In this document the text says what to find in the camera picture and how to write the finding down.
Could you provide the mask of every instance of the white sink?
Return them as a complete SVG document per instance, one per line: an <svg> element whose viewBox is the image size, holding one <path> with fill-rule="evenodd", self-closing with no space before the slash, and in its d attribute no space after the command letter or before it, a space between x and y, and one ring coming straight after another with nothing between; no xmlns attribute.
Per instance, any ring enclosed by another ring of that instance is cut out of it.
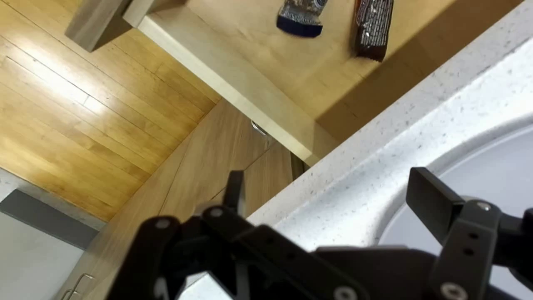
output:
<svg viewBox="0 0 533 300"><path fill-rule="evenodd" d="M508 214L521 216L526 208L533 206L533 124L521 121L514 128L499 128L498 133L499 138L491 138L494 133L489 133L488 139L478 138L469 143L473 149L443 166L439 178L464 199L486 199ZM441 246L433 234L403 203L403 196L395 201L401 206L386 221L380 243L408 244L436 254ZM516 298L533 298L533 293L506 268L494 266L491 283Z"/></svg>

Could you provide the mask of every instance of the wooden board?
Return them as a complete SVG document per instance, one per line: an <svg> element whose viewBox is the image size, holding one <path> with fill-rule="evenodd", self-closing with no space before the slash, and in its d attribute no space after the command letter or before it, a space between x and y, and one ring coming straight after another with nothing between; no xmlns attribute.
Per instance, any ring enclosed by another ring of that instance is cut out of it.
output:
<svg viewBox="0 0 533 300"><path fill-rule="evenodd" d="M190 218L196 204L208 201L225 184L230 168L246 168L271 144L271 139L251 129L240 111L220 101L111 218L83 253L58 294L71 289L83 273L90 273L91 286L80 293L83 298L105 298L145 218L153 214Z"/></svg>
<svg viewBox="0 0 533 300"><path fill-rule="evenodd" d="M93 51L131 26L121 18L130 0L85 0L71 18L66 36Z"/></svg>
<svg viewBox="0 0 533 300"><path fill-rule="evenodd" d="M231 169L245 169L273 144L238 109L218 103L180 144L183 159L160 213L186 219L225 186Z"/></svg>
<svg viewBox="0 0 533 300"><path fill-rule="evenodd" d="M148 14L140 29L298 156L316 159L519 0L396 0L383 63L351 53L356 1L328 1L316 38L280 31L281 3L176 1Z"/></svg>
<svg viewBox="0 0 533 300"><path fill-rule="evenodd" d="M86 53L78 4L0 1L0 166L108 219L220 96L136 29Z"/></svg>

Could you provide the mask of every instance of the speckled countertop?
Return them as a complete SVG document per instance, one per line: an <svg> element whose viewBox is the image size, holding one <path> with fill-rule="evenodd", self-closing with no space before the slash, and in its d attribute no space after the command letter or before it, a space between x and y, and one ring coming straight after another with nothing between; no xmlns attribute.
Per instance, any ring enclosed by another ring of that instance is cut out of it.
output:
<svg viewBox="0 0 533 300"><path fill-rule="evenodd" d="M370 244L400 206L411 166L533 123L533 0L523 1L250 216L313 249ZM200 279L185 298L220 298Z"/></svg>

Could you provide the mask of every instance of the cabinet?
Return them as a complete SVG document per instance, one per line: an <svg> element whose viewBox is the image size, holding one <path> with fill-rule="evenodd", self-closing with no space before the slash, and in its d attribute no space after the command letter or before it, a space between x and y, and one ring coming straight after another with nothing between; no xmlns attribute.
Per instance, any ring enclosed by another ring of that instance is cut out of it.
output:
<svg viewBox="0 0 533 300"><path fill-rule="evenodd" d="M288 149L220 101L95 238L58 298L105 298L138 224L153 214L186 219L213 203L230 169L245 169L255 209L293 179L291 159Z"/></svg>

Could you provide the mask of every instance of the wooden floor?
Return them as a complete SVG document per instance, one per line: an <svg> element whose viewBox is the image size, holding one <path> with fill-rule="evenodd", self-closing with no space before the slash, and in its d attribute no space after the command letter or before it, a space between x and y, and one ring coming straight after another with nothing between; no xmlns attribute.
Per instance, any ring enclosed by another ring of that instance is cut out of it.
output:
<svg viewBox="0 0 533 300"><path fill-rule="evenodd" d="M88 54L80 0L0 0L0 166L108 219L220 96L131 29Z"/></svg>

